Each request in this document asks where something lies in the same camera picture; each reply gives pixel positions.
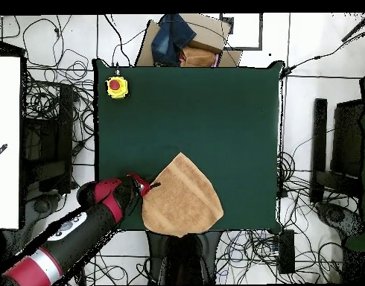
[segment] dark green mat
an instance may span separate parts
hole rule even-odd
[[[279,72],[268,69],[122,68],[130,98],[113,100],[115,75],[93,60],[98,82],[95,176],[147,181],[183,152],[211,181],[224,216],[212,229],[275,229]],[[121,229],[144,229],[139,202]]]

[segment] white board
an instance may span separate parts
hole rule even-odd
[[[19,228],[20,59],[0,57],[0,229]]]

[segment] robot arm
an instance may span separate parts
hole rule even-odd
[[[120,224],[134,200],[151,189],[136,174],[83,185],[77,193],[83,211],[65,221],[33,255],[6,271],[0,285],[53,285]]]

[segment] blue cloth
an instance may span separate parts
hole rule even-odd
[[[196,33],[179,14],[165,14],[159,22],[160,30],[152,41],[153,62],[179,66],[181,50],[193,40]]]

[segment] tan towel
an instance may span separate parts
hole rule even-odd
[[[150,231],[177,237],[198,234],[223,216],[212,184],[184,154],[179,153],[155,182],[161,185],[143,199],[142,217]]]
[[[181,67],[210,67],[215,62],[212,52],[188,46],[182,49],[182,58]]]

